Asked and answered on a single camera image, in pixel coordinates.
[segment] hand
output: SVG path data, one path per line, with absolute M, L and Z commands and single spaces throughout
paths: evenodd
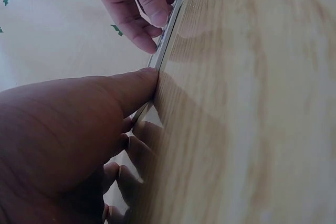
M 132 181 L 125 167 L 103 165 L 125 148 L 133 161 L 142 150 L 151 155 L 125 132 L 156 82 L 144 69 L 1 92 L 0 222 L 102 223 L 103 193 L 117 179 L 124 195 Z
M 150 18 L 141 17 L 135 0 L 102 0 L 118 28 L 140 49 L 153 54 L 156 44 L 152 38 L 162 33 L 174 0 L 138 0 L 140 8 Z

